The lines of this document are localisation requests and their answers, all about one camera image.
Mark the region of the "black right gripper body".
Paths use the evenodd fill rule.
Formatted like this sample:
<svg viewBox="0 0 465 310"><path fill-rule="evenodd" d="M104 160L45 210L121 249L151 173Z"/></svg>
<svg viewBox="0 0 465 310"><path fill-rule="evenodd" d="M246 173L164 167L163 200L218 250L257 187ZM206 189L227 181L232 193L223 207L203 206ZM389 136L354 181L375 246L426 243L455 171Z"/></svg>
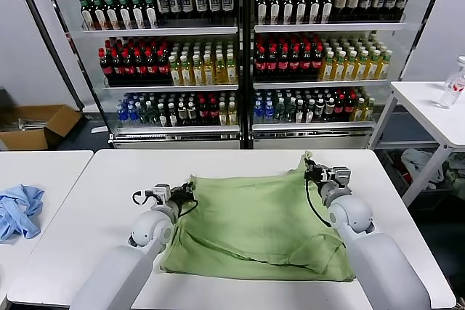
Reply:
<svg viewBox="0 0 465 310"><path fill-rule="evenodd" d="M314 169L314 183L319 189L330 181L332 181L330 168L317 167Z"/></svg>

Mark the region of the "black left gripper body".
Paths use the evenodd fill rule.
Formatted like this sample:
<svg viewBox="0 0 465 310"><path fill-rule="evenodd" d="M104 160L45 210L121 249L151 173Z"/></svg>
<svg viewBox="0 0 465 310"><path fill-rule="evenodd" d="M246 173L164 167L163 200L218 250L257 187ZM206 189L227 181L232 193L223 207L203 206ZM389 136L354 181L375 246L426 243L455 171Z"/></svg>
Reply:
<svg viewBox="0 0 465 310"><path fill-rule="evenodd" d="M171 197L169 199L177 205L178 208L182 208L185 203L191 201L191 188L189 185L182 185L181 187L175 187L171 189Z"/></svg>

